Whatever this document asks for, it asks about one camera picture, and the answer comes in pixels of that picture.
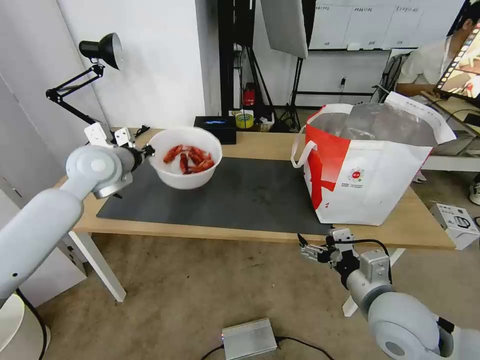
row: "wooden table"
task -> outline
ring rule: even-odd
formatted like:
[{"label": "wooden table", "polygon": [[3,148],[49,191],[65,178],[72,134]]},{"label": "wooden table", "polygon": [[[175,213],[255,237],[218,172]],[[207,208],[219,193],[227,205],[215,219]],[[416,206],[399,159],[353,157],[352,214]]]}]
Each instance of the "wooden table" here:
[{"label": "wooden table", "polygon": [[471,141],[460,151],[458,156],[429,156],[422,169],[479,173],[480,158],[476,156],[480,155],[480,151],[470,150],[469,146],[475,138],[480,137],[480,127],[465,123],[465,118],[468,114],[480,115],[480,109],[458,97],[451,96],[448,99],[441,99],[425,91],[422,91],[421,94],[430,100],[431,107],[449,114],[449,119],[461,125],[472,136]]},{"label": "wooden table", "polygon": [[451,118],[456,120],[459,124],[465,127],[465,129],[473,136],[480,136],[480,127],[464,123],[468,114],[480,115],[480,108],[458,97],[451,96],[448,99],[441,99],[428,92],[422,91],[424,98],[430,100],[432,106],[443,110],[444,112],[451,114]]},{"label": "wooden table", "polygon": [[[137,145],[139,147],[143,146],[158,131],[159,130],[151,129],[141,135],[136,140]],[[238,132],[236,145],[224,145],[222,147],[223,156],[231,158],[290,160],[295,136],[295,134],[289,133]],[[89,233],[298,243],[295,233],[98,218],[97,213],[106,201],[106,198],[97,200],[90,194],[83,202],[83,216],[70,232],[70,236],[118,301],[123,301],[125,298],[125,290],[100,254],[90,238]],[[337,228],[350,228],[357,239],[377,239],[382,241],[387,247],[397,249],[391,257],[392,264],[403,251],[405,251],[405,248],[448,250],[455,248],[453,242],[410,187],[383,225],[345,226],[336,224],[335,226]],[[305,237],[313,242],[324,241],[324,236],[320,235],[306,235]],[[355,307],[354,305],[355,303],[353,303],[353,305],[351,303],[345,304],[350,311]]]}]

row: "lamp arm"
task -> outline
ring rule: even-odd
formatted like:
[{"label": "lamp arm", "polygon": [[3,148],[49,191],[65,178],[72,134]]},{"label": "lamp arm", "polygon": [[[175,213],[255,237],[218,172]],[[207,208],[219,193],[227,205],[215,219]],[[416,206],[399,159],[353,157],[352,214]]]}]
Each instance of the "lamp arm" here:
[{"label": "lamp arm", "polygon": [[[94,82],[95,80],[101,78],[104,75],[104,67],[105,66],[103,66],[102,64],[96,63],[93,66],[91,66],[88,70],[78,74],[75,77],[72,77],[70,80],[60,84],[59,86],[48,89],[45,93],[47,99],[49,99],[50,101],[60,105],[65,110],[68,110],[69,112],[71,112],[75,116],[77,116],[80,119],[82,119],[83,121],[85,121],[87,124],[92,125],[92,124],[96,123],[97,120],[95,120],[93,117],[88,116],[87,114],[84,114],[83,112],[81,112],[77,108],[73,107],[69,103],[66,103],[64,101],[64,97],[66,97],[67,95],[70,95],[71,93],[76,92],[77,90],[79,90],[79,89],[87,86],[88,84]],[[74,81],[80,79],[81,77],[84,77],[85,75],[87,75],[91,72],[95,73],[94,77],[88,79],[87,81],[84,81],[81,84],[67,86],[67,85],[73,83]]]}]

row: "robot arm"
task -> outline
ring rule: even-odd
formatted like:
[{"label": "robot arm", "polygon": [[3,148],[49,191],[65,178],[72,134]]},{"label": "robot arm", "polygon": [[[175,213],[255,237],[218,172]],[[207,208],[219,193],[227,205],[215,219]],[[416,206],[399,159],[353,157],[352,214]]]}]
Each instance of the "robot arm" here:
[{"label": "robot arm", "polygon": [[308,244],[298,235],[300,251],[329,264],[368,320],[377,345],[396,360],[480,359],[480,331],[461,329],[432,313],[413,296],[395,292],[390,258],[380,250],[355,252],[348,229],[332,229],[326,245]]},{"label": "robot arm", "polygon": [[93,192],[100,199],[115,194],[133,181],[131,171],[154,153],[148,145],[137,150],[126,128],[115,132],[116,145],[100,123],[85,133],[90,145],[68,157],[66,182],[39,193],[0,231],[0,308],[80,220],[87,195]]}]

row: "tape roll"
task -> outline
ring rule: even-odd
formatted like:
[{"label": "tape roll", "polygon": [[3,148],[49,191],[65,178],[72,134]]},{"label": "tape roll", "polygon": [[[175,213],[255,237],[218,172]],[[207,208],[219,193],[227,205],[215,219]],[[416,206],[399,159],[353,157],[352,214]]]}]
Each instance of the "tape roll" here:
[{"label": "tape roll", "polygon": [[238,113],[235,115],[236,127],[240,129],[248,129],[254,125],[254,116],[247,113]]}]

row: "cooked crayfish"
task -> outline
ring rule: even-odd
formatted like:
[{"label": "cooked crayfish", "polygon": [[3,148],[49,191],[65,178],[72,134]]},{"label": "cooked crayfish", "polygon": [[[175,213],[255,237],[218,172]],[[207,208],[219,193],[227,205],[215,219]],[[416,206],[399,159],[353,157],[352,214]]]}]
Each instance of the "cooked crayfish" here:
[{"label": "cooked crayfish", "polygon": [[[171,163],[178,155],[180,155],[180,169],[184,175],[201,173],[215,164],[210,153],[195,146],[184,145],[172,147],[163,157],[163,162]],[[194,165],[189,166],[189,158]]]}]

